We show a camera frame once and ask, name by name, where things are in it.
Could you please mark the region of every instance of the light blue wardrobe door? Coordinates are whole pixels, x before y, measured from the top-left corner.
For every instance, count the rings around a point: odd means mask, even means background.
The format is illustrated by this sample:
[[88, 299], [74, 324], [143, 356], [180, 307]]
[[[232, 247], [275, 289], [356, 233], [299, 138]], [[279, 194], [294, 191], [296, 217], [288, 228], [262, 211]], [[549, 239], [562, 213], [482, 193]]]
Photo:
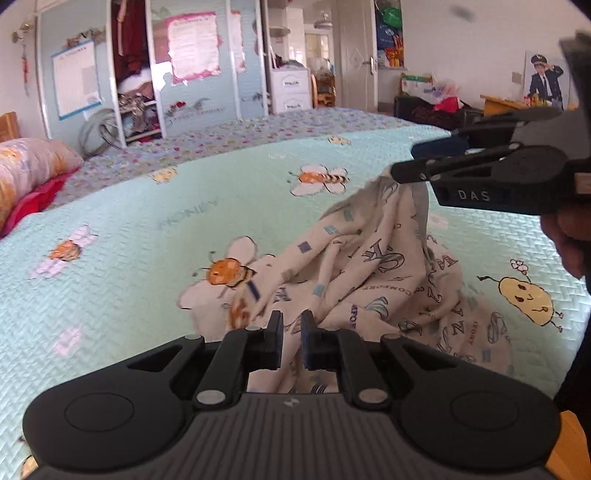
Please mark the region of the light blue wardrobe door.
[[67, 50], [66, 40], [84, 32], [90, 28], [104, 29], [107, 19], [106, 0], [69, 0], [57, 7], [51, 8], [41, 14], [41, 66], [43, 72], [43, 87], [45, 93], [45, 105], [47, 123], [50, 137], [66, 142], [69, 146], [79, 150], [78, 134], [82, 124], [86, 122], [85, 115], [91, 115], [102, 108], [113, 108], [111, 84], [109, 78], [109, 63], [107, 42], [96, 45], [96, 67], [99, 77], [100, 97], [102, 105], [98, 105], [86, 113], [77, 113], [71, 117], [60, 120], [57, 111], [56, 91], [53, 80], [53, 62], [51, 56]]
[[261, 58], [257, 41], [256, 4], [254, 0], [230, 0], [232, 10], [242, 17], [242, 38], [246, 60], [246, 71], [238, 73], [238, 96], [243, 119], [256, 118], [265, 114], [263, 107]]
[[[166, 135], [175, 137], [187, 131], [236, 120], [226, 2], [152, 0], [150, 8], [156, 63], [152, 67], [152, 79], [154, 87], [160, 91]], [[173, 83], [170, 59], [163, 61], [163, 54], [166, 53], [165, 21], [170, 17], [201, 12], [216, 13], [217, 34], [222, 40], [219, 55], [222, 74], [202, 80]]]

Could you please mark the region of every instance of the human hand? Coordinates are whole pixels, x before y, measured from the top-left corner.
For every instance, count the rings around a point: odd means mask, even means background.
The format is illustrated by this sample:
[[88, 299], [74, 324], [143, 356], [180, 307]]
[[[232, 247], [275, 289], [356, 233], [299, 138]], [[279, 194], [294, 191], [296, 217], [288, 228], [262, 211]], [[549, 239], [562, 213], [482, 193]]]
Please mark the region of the human hand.
[[584, 253], [576, 240], [591, 241], [591, 205], [569, 205], [540, 217], [542, 231], [554, 242], [564, 269], [576, 278], [586, 274]]

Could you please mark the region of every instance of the silver screw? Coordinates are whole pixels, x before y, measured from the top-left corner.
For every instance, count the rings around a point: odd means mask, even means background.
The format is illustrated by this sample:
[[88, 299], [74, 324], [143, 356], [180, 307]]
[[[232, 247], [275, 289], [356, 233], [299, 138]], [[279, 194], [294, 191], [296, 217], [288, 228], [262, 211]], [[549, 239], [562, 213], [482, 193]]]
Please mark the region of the silver screw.
[[364, 403], [378, 404], [388, 399], [388, 394], [380, 388], [366, 388], [359, 392], [359, 399]]
[[226, 394], [219, 390], [203, 390], [197, 394], [197, 401], [203, 405], [219, 405], [226, 400]]

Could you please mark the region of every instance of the man in pilot uniform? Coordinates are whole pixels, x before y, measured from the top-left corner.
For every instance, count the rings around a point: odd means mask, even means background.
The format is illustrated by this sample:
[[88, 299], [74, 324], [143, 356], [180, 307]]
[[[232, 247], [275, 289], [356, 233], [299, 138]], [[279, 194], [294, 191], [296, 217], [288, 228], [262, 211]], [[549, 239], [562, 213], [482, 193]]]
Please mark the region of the man in pilot uniform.
[[530, 94], [537, 93], [541, 100], [548, 100], [552, 106], [564, 110], [562, 105], [562, 92], [558, 78], [564, 73], [564, 70], [558, 66], [549, 65], [548, 60], [543, 55], [534, 55], [531, 58], [535, 71], [531, 76]]

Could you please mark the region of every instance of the wooden headboard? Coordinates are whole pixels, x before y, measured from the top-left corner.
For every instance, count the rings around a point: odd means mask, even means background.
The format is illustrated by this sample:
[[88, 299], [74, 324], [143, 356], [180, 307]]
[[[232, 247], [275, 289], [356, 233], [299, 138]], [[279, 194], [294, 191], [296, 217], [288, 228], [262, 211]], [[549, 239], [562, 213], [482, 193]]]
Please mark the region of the wooden headboard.
[[18, 129], [17, 114], [8, 112], [0, 116], [0, 142], [13, 138], [21, 138], [21, 133]]

